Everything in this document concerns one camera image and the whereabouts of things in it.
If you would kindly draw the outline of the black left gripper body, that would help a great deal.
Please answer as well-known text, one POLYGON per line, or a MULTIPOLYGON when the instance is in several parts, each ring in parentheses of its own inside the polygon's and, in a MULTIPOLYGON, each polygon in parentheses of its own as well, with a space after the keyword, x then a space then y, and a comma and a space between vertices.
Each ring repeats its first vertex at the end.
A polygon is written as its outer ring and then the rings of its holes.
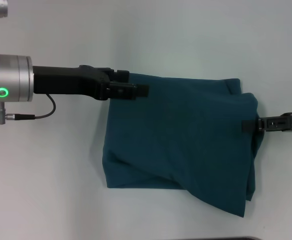
POLYGON ((110 94, 110 79, 103 71, 88 66, 34 66, 34 93, 84 95, 105 101, 110 94))

